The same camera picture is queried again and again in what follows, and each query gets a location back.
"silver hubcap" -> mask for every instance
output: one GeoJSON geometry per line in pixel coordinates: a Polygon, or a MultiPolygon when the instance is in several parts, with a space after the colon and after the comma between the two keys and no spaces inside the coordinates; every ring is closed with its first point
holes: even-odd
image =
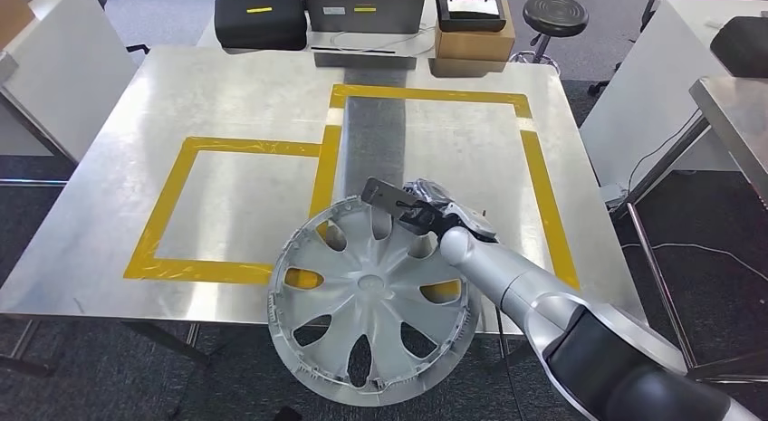
{"type": "Polygon", "coordinates": [[[426,250],[426,237],[376,211],[354,197],[315,216],[283,249],[269,293],[269,330],[285,366],[314,392],[355,406],[398,403],[432,388],[464,356],[480,311],[479,294],[439,251],[426,250]],[[327,228],[327,243],[319,226],[327,228]],[[286,283],[289,269],[317,273],[322,283],[286,283]],[[425,297],[423,287],[453,280],[457,296],[425,297]],[[325,333],[300,344],[294,332],[319,321],[325,333]],[[403,323],[434,349],[422,357],[408,350],[403,323]],[[348,368],[361,336],[370,345],[370,371],[355,386],[348,368]]]}

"stool leg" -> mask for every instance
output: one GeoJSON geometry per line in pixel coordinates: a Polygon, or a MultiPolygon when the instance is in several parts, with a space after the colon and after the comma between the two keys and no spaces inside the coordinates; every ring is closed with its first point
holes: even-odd
{"type": "Polygon", "coordinates": [[[541,63],[542,57],[544,56],[544,51],[547,49],[547,45],[550,43],[550,36],[543,35],[541,41],[539,41],[539,46],[536,47],[536,54],[533,56],[533,60],[531,63],[541,63]]]}

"stool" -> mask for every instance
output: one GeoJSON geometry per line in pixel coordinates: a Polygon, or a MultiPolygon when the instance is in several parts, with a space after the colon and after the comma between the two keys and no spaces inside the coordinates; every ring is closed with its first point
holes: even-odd
{"type": "Polygon", "coordinates": [[[587,28],[590,20],[587,10],[575,0],[528,0],[523,7],[523,18],[539,34],[531,41],[535,52],[519,52],[510,57],[509,62],[545,63],[554,67],[560,75],[560,66],[551,57],[544,54],[550,38],[569,38],[587,28]]]}

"floor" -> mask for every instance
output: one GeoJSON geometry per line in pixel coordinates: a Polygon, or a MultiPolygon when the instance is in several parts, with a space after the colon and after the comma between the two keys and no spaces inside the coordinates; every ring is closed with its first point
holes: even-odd
{"type": "MultiPolygon", "coordinates": [[[[573,80],[563,81],[563,86],[579,123],[595,102],[585,94],[588,81],[610,75],[612,64],[629,50],[627,40],[636,32],[639,9],[645,4],[645,0],[580,1],[592,15],[582,40],[593,49],[563,42],[558,45],[562,50],[555,50],[552,44],[552,54],[569,58],[563,61],[568,66],[563,74],[573,80]],[[592,7],[611,9],[599,18],[592,7]]],[[[110,0],[107,12],[125,43],[194,44],[210,17],[211,4],[212,0],[110,0]]],[[[515,21],[519,45],[526,36],[522,25],[515,21]]],[[[57,160],[0,157],[0,177],[69,173],[70,168],[57,160]]],[[[0,283],[57,195],[55,189],[0,187],[0,283]]],[[[674,173],[641,203],[639,211],[654,244],[696,242],[723,248],[768,272],[763,252],[768,245],[766,210],[739,174],[674,173]]],[[[637,241],[628,220],[616,227],[623,244],[637,241]]],[[[625,255],[650,324],[672,338],[640,250],[630,246],[625,255]]],[[[658,259],[699,361],[765,347],[768,283],[718,254],[665,248],[658,251],[658,259]]],[[[178,335],[185,331],[177,324],[163,326],[178,335]]],[[[22,322],[0,317],[0,350],[10,350],[22,328],[22,322]]],[[[310,420],[580,419],[552,392],[532,359],[512,368],[510,389],[504,369],[499,368],[497,341],[492,339],[475,339],[456,370],[426,394],[377,409],[345,407],[316,397],[284,368],[264,328],[203,326],[198,345],[213,354],[207,368],[196,367],[118,323],[46,321],[29,359],[51,361],[56,373],[39,379],[0,371],[0,421],[269,420],[284,406],[310,420]]],[[[768,419],[767,387],[722,390],[768,419]]]]}

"hubcap center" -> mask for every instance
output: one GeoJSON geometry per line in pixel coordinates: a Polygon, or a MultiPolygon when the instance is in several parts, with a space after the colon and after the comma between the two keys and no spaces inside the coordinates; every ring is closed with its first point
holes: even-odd
{"type": "Polygon", "coordinates": [[[358,279],[358,287],[364,292],[383,293],[385,291],[384,280],[375,274],[366,274],[358,279]]]}

